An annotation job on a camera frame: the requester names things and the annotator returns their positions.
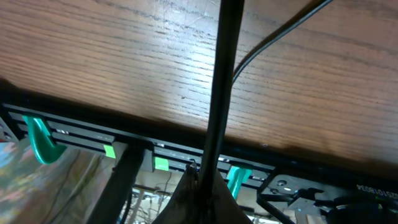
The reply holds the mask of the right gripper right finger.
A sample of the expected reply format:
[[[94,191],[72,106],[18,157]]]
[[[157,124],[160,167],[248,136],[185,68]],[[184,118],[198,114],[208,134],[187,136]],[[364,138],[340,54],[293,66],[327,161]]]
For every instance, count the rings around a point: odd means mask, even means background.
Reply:
[[[210,199],[210,223],[251,224],[227,188],[221,174],[216,171]]]

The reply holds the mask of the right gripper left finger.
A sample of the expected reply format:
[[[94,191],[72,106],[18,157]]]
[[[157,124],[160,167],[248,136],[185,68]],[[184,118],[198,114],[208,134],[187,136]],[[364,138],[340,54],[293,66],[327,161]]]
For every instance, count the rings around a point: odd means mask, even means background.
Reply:
[[[186,165],[180,182],[168,204],[153,224],[190,224],[199,221],[198,171],[193,164]]]

